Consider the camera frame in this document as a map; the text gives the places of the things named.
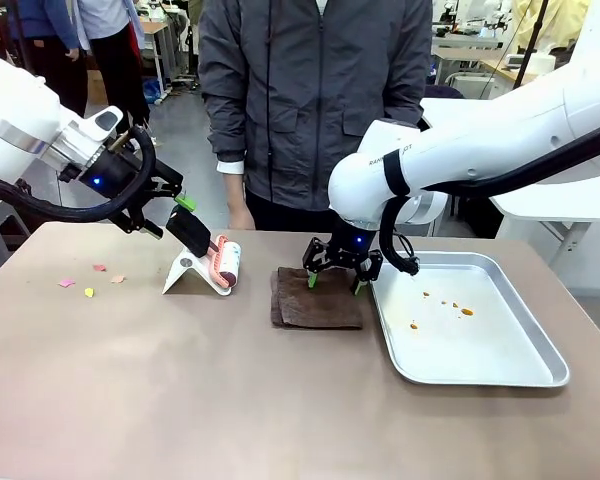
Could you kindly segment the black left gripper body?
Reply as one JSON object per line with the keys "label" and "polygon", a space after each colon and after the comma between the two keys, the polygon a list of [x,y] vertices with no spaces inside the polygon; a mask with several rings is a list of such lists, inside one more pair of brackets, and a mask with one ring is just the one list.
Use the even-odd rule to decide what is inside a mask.
{"label": "black left gripper body", "polygon": [[183,184],[183,176],[180,173],[160,160],[155,160],[145,182],[132,194],[124,194],[123,191],[133,183],[141,169],[142,160],[127,146],[116,151],[102,147],[98,151],[96,159],[88,166],[79,167],[77,164],[67,164],[59,174],[60,181],[78,180],[111,203],[115,203],[118,209],[103,216],[105,210],[103,205],[90,207],[91,211],[95,210],[95,213],[91,212],[90,214],[87,214],[87,208],[73,209],[72,213],[69,213],[68,208],[60,213],[60,208],[57,208],[57,220],[71,223],[91,223],[106,219],[114,224],[116,213],[124,211],[131,205],[137,205],[143,211],[146,204],[156,199],[150,193],[154,181],[165,180]]}

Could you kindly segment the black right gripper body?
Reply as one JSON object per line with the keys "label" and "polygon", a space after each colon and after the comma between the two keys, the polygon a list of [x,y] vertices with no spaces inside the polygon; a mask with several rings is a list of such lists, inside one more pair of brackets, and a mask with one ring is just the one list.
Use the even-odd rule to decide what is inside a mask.
{"label": "black right gripper body", "polygon": [[372,248],[377,230],[368,226],[356,226],[335,216],[332,234],[328,241],[331,245],[332,267],[355,268],[364,261]]}

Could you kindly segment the person's right hand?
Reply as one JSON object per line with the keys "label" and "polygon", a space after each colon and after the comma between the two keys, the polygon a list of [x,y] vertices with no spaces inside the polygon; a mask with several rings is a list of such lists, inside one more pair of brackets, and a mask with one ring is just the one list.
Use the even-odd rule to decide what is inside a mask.
{"label": "person's right hand", "polygon": [[254,230],[255,222],[247,206],[242,174],[224,174],[224,183],[229,211],[229,228],[232,230]]}

